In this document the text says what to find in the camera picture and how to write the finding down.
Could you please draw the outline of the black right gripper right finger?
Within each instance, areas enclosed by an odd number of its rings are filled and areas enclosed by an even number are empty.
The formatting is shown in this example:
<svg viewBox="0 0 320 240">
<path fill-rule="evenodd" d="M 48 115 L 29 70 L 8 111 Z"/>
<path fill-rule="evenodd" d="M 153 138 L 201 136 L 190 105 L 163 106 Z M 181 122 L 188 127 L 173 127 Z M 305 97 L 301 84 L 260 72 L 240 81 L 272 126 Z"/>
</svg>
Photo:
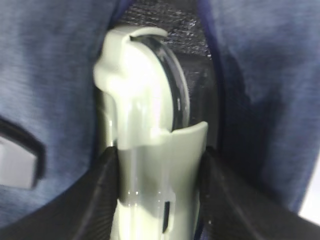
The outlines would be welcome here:
<svg viewBox="0 0 320 240">
<path fill-rule="evenodd" d="M 198 174 L 209 240 L 318 240 L 319 226 L 268 199 L 207 147 Z"/>
</svg>

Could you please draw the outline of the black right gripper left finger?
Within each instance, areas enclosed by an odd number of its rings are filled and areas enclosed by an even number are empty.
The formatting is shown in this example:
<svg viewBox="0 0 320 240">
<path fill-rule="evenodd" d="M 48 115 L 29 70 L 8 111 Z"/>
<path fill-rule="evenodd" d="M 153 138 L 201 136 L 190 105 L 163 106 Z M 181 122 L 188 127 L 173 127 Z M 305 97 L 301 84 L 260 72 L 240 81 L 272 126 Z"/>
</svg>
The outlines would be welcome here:
<svg viewBox="0 0 320 240">
<path fill-rule="evenodd" d="M 117 149 L 108 147 L 68 190 L 0 230 L 2 240 L 109 240 L 119 197 Z"/>
</svg>

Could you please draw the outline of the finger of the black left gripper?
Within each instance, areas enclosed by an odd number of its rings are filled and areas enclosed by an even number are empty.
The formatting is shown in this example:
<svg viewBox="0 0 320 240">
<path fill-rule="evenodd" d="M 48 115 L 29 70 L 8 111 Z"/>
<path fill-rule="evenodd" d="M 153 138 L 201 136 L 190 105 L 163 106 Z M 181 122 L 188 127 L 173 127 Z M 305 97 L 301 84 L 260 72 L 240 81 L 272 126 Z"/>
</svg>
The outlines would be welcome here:
<svg viewBox="0 0 320 240">
<path fill-rule="evenodd" d="M 32 189 L 44 171 L 45 147 L 31 133 L 0 120 L 0 184 Z"/>
</svg>

